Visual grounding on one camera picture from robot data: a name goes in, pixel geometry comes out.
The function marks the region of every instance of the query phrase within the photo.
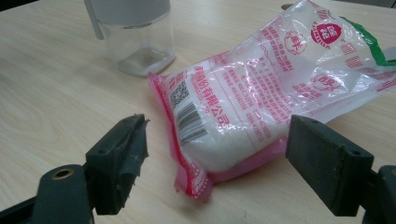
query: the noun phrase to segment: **plastic bag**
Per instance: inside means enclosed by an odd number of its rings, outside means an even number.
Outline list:
[[[304,0],[236,48],[148,82],[168,117],[175,186],[205,200],[283,154],[290,115],[327,122],[394,88],[395,74],[364,28]]]

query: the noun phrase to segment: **table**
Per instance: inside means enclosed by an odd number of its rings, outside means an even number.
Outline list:
[[[288,0],[173,0],[177,58],[168,74],[232,49],[282,11]],[[316,1],[362,23],[383,49],[396,46],[396,11]],[[375,155],[373,169],[396,162],[396,91],[328,125]],[[116,70],[94,36],[82,0],[40,0],[0,13],[0,210],[35,196],[47,171],[83,164],[114,124],[144,113],[149,157],[131,197],[96,223],[361,223],[334,217],[288,160],[214,187],[206,203],[174,190],[165,117],[147,80]]]

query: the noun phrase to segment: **black clamp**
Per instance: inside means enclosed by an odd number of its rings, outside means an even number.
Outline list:
[[[293,115],[286,157],[335,216],[362,223],[396,223],[396,166],[378,174],[374,156],[314,119]]]
[[[53,169],[40,179],[37,195],[0,213],[0,223],[93,223],[124,207],[147,151],[144,115],[118,122],[86,153],[86,163]]]

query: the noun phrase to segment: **pink plastic bag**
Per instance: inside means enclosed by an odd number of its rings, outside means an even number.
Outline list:
[[[214,183],[282,155],[290,116],[327,122],[396,85],[360,25],[298,2],[236,48],[148,82],[168,118],[175,186],[205,200]]]

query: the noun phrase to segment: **white powder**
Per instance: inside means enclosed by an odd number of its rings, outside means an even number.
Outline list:
[[[326,122],[375,98],[386,80],[368,68],[396,70],[376,65],[351,24],[301,1],[235,49],[166,78],[181,152],[227,171],[286,135],[292,114]]]

